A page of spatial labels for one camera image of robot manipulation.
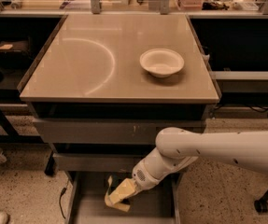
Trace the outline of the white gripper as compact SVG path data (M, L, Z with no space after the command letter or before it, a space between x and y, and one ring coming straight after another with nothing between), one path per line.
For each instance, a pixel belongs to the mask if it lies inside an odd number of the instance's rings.
M139 162L132 171L132 178L120 180L119 185L109 195L112 203L121 203L134 196L138 191L153 189L160 181L154 178L146 169L143 162Z

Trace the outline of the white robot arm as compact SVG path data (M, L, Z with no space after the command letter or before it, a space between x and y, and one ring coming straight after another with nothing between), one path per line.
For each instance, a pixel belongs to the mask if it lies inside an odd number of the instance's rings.
M123 200L154 188L167 175L187 167L199 157L268 175L268 131L192 133L165 128L157 134L155 148L133 168L132 176L106 194L106 205L120 208ZM267 199L268 191L261 202Z

